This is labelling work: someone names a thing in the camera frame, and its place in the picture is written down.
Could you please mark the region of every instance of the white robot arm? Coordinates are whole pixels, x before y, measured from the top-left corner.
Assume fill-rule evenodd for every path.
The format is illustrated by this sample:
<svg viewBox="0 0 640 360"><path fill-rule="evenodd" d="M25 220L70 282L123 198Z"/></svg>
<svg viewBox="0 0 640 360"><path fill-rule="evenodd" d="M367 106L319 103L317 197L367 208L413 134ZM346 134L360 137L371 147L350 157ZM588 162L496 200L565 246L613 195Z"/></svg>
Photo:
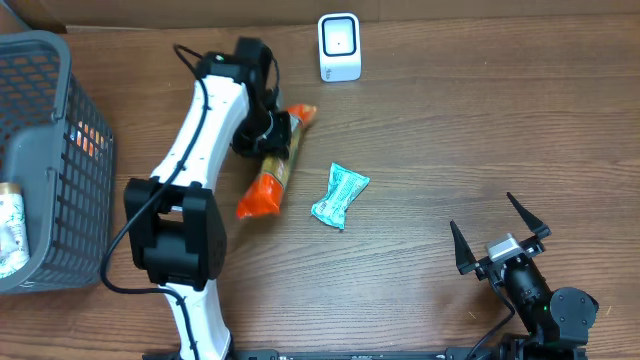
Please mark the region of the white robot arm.
<svg viewBox="0 0 640 360"><path fill-rule="evenodd" d="M198 141L189 155L183 171L173 181L173 184L187 187L195 181L202 184L203 188L215 191L218 173L233 134L247 117L249 96L244 84L235 83L233 79L228 77L209 75L203 79L203 82L207 87L210 110L207 111ZM151 174L151 177L158 177L160 183L165 182L171 175L175 164L184 154L187 144L198 126L203 103L203 92L199 82L196 81L191 108L182 129L180 129L168 155ZM224 360L231 343L231 333L222 318L216 280L208 280L202 291L196 291L189 285L174 283L167 283L165 287L175 290L184 298L200 358L203 360ZM194 353L189 348L190 342L182 310L172 296L166 295L166 297L171 305L171 311L180 334L182 344L180 358L193 360Z"/></svg>
<svg viewBox="0 0 640 360"><path fill-rule="evenodd" d="M151 179L131 179L125 189L130 220L170 181L197 135L171 186L129 230L136 266L146 270L150 281L161 289L180 295L186 305L183 308L176 297L165 294L178 326L180 352L145 355L144 359L224 360L230 351L231 333L222 318L216 284L226 235L213 192L230 144L243 156L288 156L289 116L276 112L277 85L271 93L265 90L271 62L269 48L259 40L244 38L234 55L208 53L202 57L194 69L197 79L191 108L169 153ZM158 216L169 211L181 212L183 221Z"/></svg>

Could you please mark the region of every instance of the cardboard box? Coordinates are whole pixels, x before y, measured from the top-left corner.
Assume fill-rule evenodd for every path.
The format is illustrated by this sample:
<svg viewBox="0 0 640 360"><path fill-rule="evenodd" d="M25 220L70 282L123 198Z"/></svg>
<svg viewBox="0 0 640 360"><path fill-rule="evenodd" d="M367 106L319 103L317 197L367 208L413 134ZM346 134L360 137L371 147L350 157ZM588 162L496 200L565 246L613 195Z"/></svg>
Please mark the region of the cardboard box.
<svg viewBox="0 0 640 360"><path fill-rule="evenodd" d="M327 13L361 22L461 17L622 14L638 0L6 0L34 28L204 28L314 24Z"/></svg>
<svg viewBox="0 0 640 360"><path fill-rule="evenodd" d="M15 15L0 3L0 34L11 34L25 30L26 29L23 27L22 23L16 19Z"/></svg>

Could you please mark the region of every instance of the orange wrapper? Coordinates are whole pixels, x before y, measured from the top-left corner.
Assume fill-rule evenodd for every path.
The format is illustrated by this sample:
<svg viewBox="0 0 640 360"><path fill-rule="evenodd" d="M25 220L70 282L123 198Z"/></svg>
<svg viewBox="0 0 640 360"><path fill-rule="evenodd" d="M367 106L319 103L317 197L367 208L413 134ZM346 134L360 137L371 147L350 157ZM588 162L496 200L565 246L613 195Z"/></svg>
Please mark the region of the orange wrapper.
<svg viewBox="0 0 640 360"><path fill-rule="evenodd" d="M264 159L260 173L238 203L236 216L239 219L280 214L280 204L298 157L302 132L311 125L316 111L317 108L310 105L294 105L287 109L291 115L289 159L283 160L271 155Z"/></svg>

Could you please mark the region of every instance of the teal candy wrapper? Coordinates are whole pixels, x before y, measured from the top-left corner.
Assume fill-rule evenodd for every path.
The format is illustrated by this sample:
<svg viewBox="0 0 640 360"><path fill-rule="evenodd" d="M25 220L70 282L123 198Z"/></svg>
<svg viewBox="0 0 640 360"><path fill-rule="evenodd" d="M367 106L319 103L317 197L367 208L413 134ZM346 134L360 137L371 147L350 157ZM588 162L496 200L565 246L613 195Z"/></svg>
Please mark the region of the teal candy wrapper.
<svg viewBox="0 0 640 360"><path fill-rule="evenodd" d="M329 188L322 200L313 204L311 215L323 223L344 230L347 208L360 195L369 178L333 163L329 171Z"/></svg>

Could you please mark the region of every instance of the white device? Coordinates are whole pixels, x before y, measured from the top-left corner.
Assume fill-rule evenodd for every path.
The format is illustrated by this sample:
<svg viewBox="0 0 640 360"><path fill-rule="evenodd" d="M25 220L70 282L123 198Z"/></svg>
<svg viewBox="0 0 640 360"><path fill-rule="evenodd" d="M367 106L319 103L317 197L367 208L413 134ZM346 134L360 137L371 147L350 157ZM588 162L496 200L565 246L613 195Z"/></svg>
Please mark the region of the white device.
<svg viewBox="0 0 640 360"><path fill-rule="evenodd" d="M327 14L318 20L320 76L327 82L352 81L362 73L360 22L351 13Z"/></svg>
<svg viewBox="0 0 640 360"><path fill-rule="evenodd" d="M233 134L247 117L250 104L244 83L239 84L232 78L214 75L208 75L202 80L209 94L209 110L193 150L172 184L186 187L196 181L201 183L203 188L213 191ZM152 177L157 176L160 183L164 183L174 171L175 164L184 154L200 121L204 97L198 81L195 82L194 88L191 108L178 137L169 154L151 174ZM195 291L191 286L174 283L167 283L164 288L175 290L183 297L200 359L224 360L231 344L231 333L222 318L216 280L209 280L203 291ZM189 347L190 342L180 306L172 296L165 296L169 300L180 334L180 358L193 360L194 353Z"/></svg>

